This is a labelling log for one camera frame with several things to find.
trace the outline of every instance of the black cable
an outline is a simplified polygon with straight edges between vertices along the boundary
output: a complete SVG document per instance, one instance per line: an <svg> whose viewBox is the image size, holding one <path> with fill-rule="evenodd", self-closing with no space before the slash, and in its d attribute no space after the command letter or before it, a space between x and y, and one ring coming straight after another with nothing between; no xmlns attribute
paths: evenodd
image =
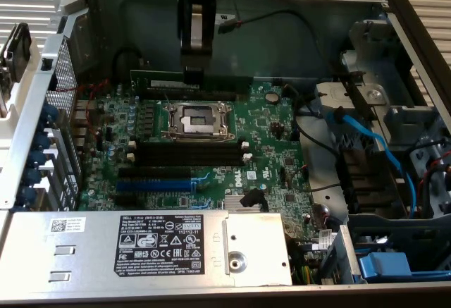
<svg viewBox="0 0 451 308"><path fill-rule="evenodd" d="M421 208L421 218L428 218L429 209L431 208L431 186L432 175L437 172L446 172L450 165L435 165L427 171L423 184L423 207Z"/></svg>
<svg viewBox="0 0 451 308"><path fill-rule="evenodd" d="M297 112L297 109L299 108L299 100L301 100L302 104L305 105L307 107L307 109L309 110L311 116L318 118L318 119L323 118L323 116L321 114L319 114L318 112L315 112L313 110L313 108L309 105L309 103L305 101L304 97L301 94L299 94L299 92L292 85L285 84L285 86L283 86L282 90L286 90L286 89L289 89L296 94L295 105L293 106L293 108L295 109L295 112Z"/></svg>
<svg viewBox="0 0 451 308"><path fill-rule="evenodd" d="M328 190L329 188L340 187L340 186L341 186L340 183L334 183L333 185L324 186L324 187L320 187L320 188L314 188L314 189L310 190L310 192L312 192L312 193L320 192L322 190Z"/></svg>
<svg viewBox="0 0 451 308"><path fill-rule="evenodd" d="M235 8L235 15L238 20L241 20L240 10L238 9L237 0L232 0L233 7Z"/></svg>
<svg viewBox="0 0 451 308"><path fill-rule="evenodd" d="M311 23L301 13L297 12L296 10L290 10L290 9L277 10L277 11L273 11L273 12L270 12L270 13L262 14L261 16L249 18L249 19L246 19L246 20L228 20L228 21L226 21L225 23L223 23L222 25L219 26L218 33L219 34L229 33L229 32L232 32L235 28L239 28L239 27L241 27L243 25L246 25L246 24L249 24L249 23L253 23L253 22L256 22L256 21L259 21L259 20L267 19L267 18L270 18L272 16L276 16L278 14L290 14L292 16L297 17L298 19L300 19L303 22L305 27L307 27L308 31L310 32L311 37L314 39L316 50L318 51L320 57L323 59L324 63L328 66L329 71L333 75L338 75L335 72L334 67L330 64L326 54L324 53L324 51L323 51L323 49L321 47L321 43L319 41L319 37L318 37L317 33L315 32L314 27L311 25Z"/></svg>
<svg viewBox="0 0 451 308"><path fill-rule="evenodd" d="M406 161L409 158L409 155L412 152L416 151L417 149L433 147L433 146L437 146L438 144L446 144L446 143L447 143L447 139L443 138L441 140L431 141L431 142L427 142L425 144L419 144L418 146L416 144L414 144L413 146L411 146L410 148L408 148L404 151L404 154L402 155L402 161Z"/></svg>
<svg viewBox="0 0 451 308"><path fill-rule="evenodd" d="M301 134L303 136L305 136L307 139L309 139L310 141L312 141L314 144L317 144L318 146L326 149L327 151L329 151L331 154L333 154L333 156L338 160L340 158L340 154L334 150L334 148L329 147L327 144L324 144L320 141L318 141L317 139L315 139L314 137L310 136L308 133L305 132L305 130L301 127L301 125L296 121L295 119L295 124L297 126L297 129L301 132Z"/></svg>
<svg viewBox="0 0 451 308"><path fill-rule="evenodd" d="M295 101L295 105L293 106L293 109L295 110L293 112L293 121L294 121L297 129L301 132L301 134L303 134L303 136L305 136L307 139L312 141L314 144L317 144L318 146L323 147L324 149L328 150L338 160L340 158L340 154L337 151L335 151L334 148L329 147L327 144L324 144L324 143L318 141L317 139L315 139L314 137L310 136L307 132L305 132L305 130L297 122L297 120L296 120L297 105L298 105L298 102L300 99L303 100L303 97L299 94L299 92L292 85L286 84L283 87L283 90L285 90L285 89L292 90L296 94L296 101ZM310 110L311 114L316 117L315 112L313 112L313 110L311 108L309 110Z"/></svg>

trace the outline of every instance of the circuit board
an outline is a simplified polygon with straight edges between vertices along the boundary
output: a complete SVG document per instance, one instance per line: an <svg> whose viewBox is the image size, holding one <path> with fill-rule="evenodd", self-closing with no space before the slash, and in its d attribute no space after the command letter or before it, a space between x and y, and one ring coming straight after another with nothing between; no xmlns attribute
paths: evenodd
<svg viewBox="0 0 451 308"><path fill-rule="evenodd" d="M265 96L272 92L279 100L268 103ZM294 238L312 238L315 236L314 224L304 224L304 218L311 215L311 193L305 192L307 184L299 173L304 165L299 140L293 140L292 103L282 98L280 87L269 82L255 82L249 95L243 100L225 101L230 110L228 130L233 133L231 143L245 138L249 143L248 153L252 158L244 166L192 167L192 177L201 178L202 184L195 192L146 192L140 194L137 208L122 207L115 203L116 184L119 168L131 166L127 160L129 152L130 107L135 109L133 136L140 142L171 142L167 136L168 108L176 100L138 100L120 90L105 97L97 98L104 114L99 127L105 133L110 127L111 141L103 138L99 151L95 140L87 144L83 156L84 188L81 194L80 211L110 211L131 209L227 209L240 206L239 200L246 192L254 188L263 190L270 212L282 214L285 232ZM146 120L152 110L152 127ZM277 123L283 130L277 137L271 126ZM109 147L114 147L111 157ZM292 184L288 187L280 181L280 170L285 169L291 175Z"/></svg>

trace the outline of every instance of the cpu socket cover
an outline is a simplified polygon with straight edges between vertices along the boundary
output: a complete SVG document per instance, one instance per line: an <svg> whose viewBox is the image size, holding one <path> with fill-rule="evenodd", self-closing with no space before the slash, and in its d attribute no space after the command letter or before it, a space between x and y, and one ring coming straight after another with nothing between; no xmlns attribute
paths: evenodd
<svg viewBox="0 0 451 308"><path fill-rule="evenodd" d="M183 141L228 141L235 139L228 131L228 114L232 108L217 104L182 103L165 107L169 112L168 131L163 135Z"/></svg>

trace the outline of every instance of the warning label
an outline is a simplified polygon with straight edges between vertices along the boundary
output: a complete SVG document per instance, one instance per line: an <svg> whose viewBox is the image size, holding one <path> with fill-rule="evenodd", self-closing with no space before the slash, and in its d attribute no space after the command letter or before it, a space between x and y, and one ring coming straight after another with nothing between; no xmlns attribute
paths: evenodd
<svg viewBox="0 0 451 308"><path fill-rule="evenodd" d="M120 277L205 274L202 215L121 216Z"/></svg>

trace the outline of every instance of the connector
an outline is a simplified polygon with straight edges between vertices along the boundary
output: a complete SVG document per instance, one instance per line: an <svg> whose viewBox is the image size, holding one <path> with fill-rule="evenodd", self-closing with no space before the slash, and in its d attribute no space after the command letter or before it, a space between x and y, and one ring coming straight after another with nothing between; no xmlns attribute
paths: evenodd
<svg viewBox="0 0 451 308"><path fill-rule="evenodd" d="M346 110L343 108L343 106L338 107L333 112L333 120L335 120L336 123L344 123L343 118L346 115Z"/></svg>
<svg viewBox="0 0 451 308"><path fill-rule="evenodd" d="M227 20L219 25L218 34L224 35L226 33L230 33L235 30L235 28L239 28L240 25L241 22L236 19Z"/></svg>

